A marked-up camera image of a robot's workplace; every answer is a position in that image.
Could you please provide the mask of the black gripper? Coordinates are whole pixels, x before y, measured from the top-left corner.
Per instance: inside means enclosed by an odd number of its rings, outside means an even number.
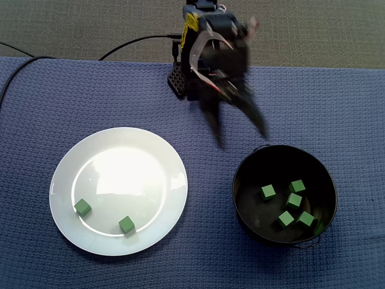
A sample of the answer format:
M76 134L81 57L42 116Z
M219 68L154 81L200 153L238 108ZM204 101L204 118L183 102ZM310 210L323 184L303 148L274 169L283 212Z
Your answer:
M198 72L210 82L199 80L197 99L220 149L224 149L220 101L232 103L249 118L263 138L268 138L263 115L245 82L247 69L246 44L233 44L231 48L224 44L207 44L199 56Z

